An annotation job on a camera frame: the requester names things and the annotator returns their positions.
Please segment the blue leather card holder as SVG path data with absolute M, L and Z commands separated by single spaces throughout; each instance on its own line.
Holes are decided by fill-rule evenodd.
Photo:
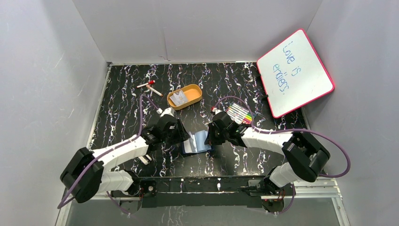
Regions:
M 189 139 L 183 142 L 183 154 L 198 154 L 213 151 L 213 146 L 205 144 L 208 131 L 202 130 L 196 133 L 188 132 Z

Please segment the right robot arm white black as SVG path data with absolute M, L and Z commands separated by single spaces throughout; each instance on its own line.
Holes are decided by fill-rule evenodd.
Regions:
M 208 126 L 204 143 L 221 145 L 226 141 L 285 156 L 287 162 L 273 168 L 263 180 L 265 190 L 271 195 L 277 195 L 285 185 L 298 180 L 315 182 L 330 159 L 328 150 L 309 132 L 256 129 L 249 124 L 238 124 L 226 112 L 218 112 Z

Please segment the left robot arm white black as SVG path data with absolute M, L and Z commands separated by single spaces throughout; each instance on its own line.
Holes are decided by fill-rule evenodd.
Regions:
M 61 182 L 78 203 L 84 203 L 97 193 L 124 191 L 129 196 L 140 192 L 141 184 L 131 173 L 112 169 L 134 158 L 147 155 L 158 144 L 175 145 L 190 138 L 180 119 L 165 114 L 138 134 L 115 145 L 90 150 L 79 149 L 60 175 Z

